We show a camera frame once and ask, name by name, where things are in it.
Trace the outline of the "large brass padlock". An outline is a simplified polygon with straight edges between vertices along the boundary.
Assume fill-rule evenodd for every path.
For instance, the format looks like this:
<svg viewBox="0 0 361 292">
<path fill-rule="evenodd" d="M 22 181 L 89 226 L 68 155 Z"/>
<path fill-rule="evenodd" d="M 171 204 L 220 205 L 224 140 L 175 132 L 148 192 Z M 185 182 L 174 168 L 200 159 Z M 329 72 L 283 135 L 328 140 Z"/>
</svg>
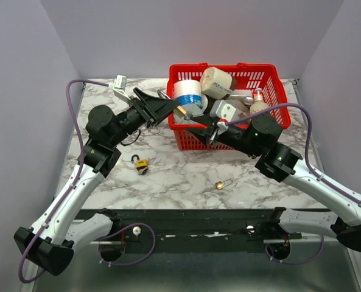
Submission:
<svg viewBox="0 0 361 292">
<path fill-rule="evenodd" d="M 170 97 L 161 89 L 157 89 L 156 93 L 159 98 L 170 100 Z M 173 113 L 179 118 L 180 121 L 185 120 L 187 116 L 187 111 L 182 106 L 177 106 Z"/>
</svg>

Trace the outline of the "small brass padlock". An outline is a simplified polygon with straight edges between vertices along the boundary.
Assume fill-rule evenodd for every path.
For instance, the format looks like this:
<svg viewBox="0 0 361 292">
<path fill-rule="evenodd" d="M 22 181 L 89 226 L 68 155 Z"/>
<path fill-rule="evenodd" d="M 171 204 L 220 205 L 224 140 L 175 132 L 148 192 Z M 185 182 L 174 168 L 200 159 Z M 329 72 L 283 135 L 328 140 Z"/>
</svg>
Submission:
<svg viewBox="0 0 361 292">
<path fill-rule="evenodd" d="M 217 190 L 224 189 L 225 187 L 231 185 L 233 181 L 231 179 L 225 179 L 223 181 L 218 181 L 215 183 L 215 187 Z"/>
</svg>

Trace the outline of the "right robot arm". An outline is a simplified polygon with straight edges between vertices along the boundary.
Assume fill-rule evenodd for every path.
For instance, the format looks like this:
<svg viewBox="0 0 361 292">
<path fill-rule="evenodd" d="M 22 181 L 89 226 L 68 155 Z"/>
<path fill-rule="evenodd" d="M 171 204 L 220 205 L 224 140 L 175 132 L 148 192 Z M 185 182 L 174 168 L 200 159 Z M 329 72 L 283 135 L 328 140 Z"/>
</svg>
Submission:
<svg viewBox="0 0 361 292">
<path fill-rule="evenodd" d="M 337 183 L 311 166 L 295 150 L 278 141 L 282 126 L 269 113 L 252 118 L 247 128 L 226 126 L 201 116 L 207 128 L 188 127 L 205 145 L 224 144 L 256 158 L 264 176 L 292 186 L 328 208 L 327 212 L 276 209 L 265 224 L 266 233 L 280 238 L 286 232 L 335 238 L 343 246 L 361 252 L 361 195 Z"/>
</svg>

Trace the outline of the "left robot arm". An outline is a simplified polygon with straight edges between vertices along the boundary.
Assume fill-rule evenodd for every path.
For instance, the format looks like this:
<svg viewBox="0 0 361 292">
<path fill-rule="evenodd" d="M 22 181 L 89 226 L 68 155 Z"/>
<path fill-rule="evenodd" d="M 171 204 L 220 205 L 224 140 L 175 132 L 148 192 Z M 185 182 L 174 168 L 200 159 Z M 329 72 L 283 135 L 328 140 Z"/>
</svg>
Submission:
<svg viewBox="0 0 361 292">
<path fill-rule="evenodd" d="M 31 227 L 20 227 L 14 240 L 23 258 L 53 276 L 61 274 L 74 253 L 94 240 L 114 240 L 120 234 L 119 217 L 100 210 L 90 219 L 72 226 L 91 193 L 115 167 L 121 152 L 117 146 L 143 125 L 161 123 L 180 105 L 134 88 L 127 110 L 115 115 L 110 107 L 99 105 L 88 114 L 88 141 L 83 146 L 70 178 L 43 215 Z"/>
</svg>

